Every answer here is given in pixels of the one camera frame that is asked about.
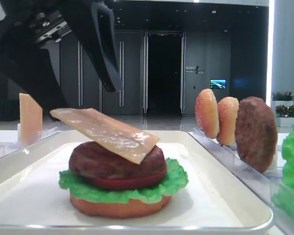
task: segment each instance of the red tomato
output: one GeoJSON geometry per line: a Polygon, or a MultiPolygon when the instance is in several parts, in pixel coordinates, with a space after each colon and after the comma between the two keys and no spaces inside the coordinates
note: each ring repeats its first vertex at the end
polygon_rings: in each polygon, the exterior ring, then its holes
{"type": "Polygon", "coordinates": [[[147,188],[161,181],[167,173],[167,167],[162,171],[144,178],[138,179],[99,179],[99,178],[85,178],[85,180],[98,188],[107,190],[135,190],[140,188],[147,188]]]}

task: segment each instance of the door handle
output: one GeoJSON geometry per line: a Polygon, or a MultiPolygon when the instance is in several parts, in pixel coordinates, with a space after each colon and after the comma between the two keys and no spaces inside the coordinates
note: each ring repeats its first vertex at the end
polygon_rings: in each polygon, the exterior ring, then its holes
{"type": "Polygon", "coordinates": [[[124,41],[120,41],[120,77],[122,83],[122,90],[120,90],[119,94],[119,106],[124,106],[124,41]]]}
{"type": "Polygon", "coordinates": [[[78,41],[77,44],[77,73],[78,73],[78,105],[82,107],[84,105],[84,85],[83,85],[83,48],[78,41]]]}

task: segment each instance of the white tray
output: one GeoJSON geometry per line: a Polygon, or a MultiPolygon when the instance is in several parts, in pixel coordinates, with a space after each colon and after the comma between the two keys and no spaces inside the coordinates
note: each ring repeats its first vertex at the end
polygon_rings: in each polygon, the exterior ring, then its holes
{"type": "Polygon", "coordinates": [[[272,210],[188,133],[149,132],[190,180],[162,211],[123,220],[79,213],[59,188],[59,171],[68,168],[73,148],[89,139],[64,131],[0,159],[0,234],[261,235],[274,225],[272,210]]]}

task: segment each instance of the clear plastic holder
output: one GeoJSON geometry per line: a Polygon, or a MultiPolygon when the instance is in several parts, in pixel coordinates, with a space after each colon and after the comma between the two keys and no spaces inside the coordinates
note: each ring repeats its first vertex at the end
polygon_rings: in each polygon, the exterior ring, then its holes
{"type": "Polygon", "coordinates": [[[56,133],[59,132],[59,124],[56,124],[55,127],[51,129],[44,129],[37,133],[37,135],[34,135],[30,137],[28,140],[21,142],[17,141],[10,144],[1,144],[0,145],[0,159],[10,155],[16,151],[26,149],[28,146],[35,144],[38,141],[41,141],[45,138],[48,138],[56,133]]]}
{"type": "Polygon", "coordinates": [[[216,144],[201,130],[191,134],[211,155],[274,211],[276,225],[287,235],[294,235],[294,190],[280,180],[267,178],[243,162],[232,149],[216,144]]]}

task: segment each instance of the standing bun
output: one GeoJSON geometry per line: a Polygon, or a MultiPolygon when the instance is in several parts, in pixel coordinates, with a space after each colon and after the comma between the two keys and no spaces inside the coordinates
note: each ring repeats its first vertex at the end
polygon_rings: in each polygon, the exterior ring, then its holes
{"type": "Polygon", "coordinates": [[[220,144],[229,146],[235,141],[235,123],[239,101],[237,98],[225,97],[218,103],[220,132],[217,140],[220,144]]]}
{"type": "Polygon", "coordinates": [[[135,218],[154,214],[161,210],[171,199],[163,196],[158,203],[147,204],[140,200],[130,199],[128,203],[92,203],[77,199],[71,194],[71,203],[82,213],[89,216],[111,218],[135,218]]]}
{"type": "Polygon", "coordinates": [[[196,120],[204,133],[214,139],[219,133],[219,115],[216,97],[211,89],[202,90],[195,106],[196,120]]]}

